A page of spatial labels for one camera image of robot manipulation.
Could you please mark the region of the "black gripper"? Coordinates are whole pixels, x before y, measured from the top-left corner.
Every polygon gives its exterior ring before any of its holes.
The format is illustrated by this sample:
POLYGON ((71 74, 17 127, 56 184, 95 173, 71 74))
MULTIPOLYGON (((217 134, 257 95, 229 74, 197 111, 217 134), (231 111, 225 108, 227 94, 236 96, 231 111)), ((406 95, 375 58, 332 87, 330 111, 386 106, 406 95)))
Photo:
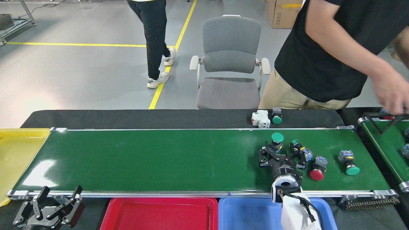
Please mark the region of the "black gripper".
POLYGON ((13 225, 22 227, 22 230, 60 230, 64 224, 75 226, 85 209, 85 204, 80 196, 82 191, 83 188, 78 185, 70 199, 65 195, 54 195, 53 198, 59 203, 59 206, 50 211, 47 220, 42 213, 42 208, 50 188, 44 186, 37 197, 22 204, 13 220, 13 225), (34 213, 34 219, 29 219, 32 212, 34 213))
POLYGON ((277 180, 280 176, 292 176, 297 183, 302 183, 302 173, 298 172, 296 167, 300 169, 306 168, 306 147, 302 146, 299 142, 290 142, 289 148, 290 154, 286 156, 281 154, 282 143, 265 142, 265 146, 258 151, 259 166, 271 167, 273 181, 277 180), (298 158, 297 164, 293 160, 296 157, 298 158))

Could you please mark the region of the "person's right hand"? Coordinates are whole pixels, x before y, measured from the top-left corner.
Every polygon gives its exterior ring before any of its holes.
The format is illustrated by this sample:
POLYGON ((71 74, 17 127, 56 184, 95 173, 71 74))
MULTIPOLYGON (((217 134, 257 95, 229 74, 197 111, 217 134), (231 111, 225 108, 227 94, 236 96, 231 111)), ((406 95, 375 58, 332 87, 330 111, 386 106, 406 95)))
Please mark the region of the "person's right hand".
POLYGON ((409 84, 394 68, 370 76, 378 102, 393 115, 408 114, 409 84))

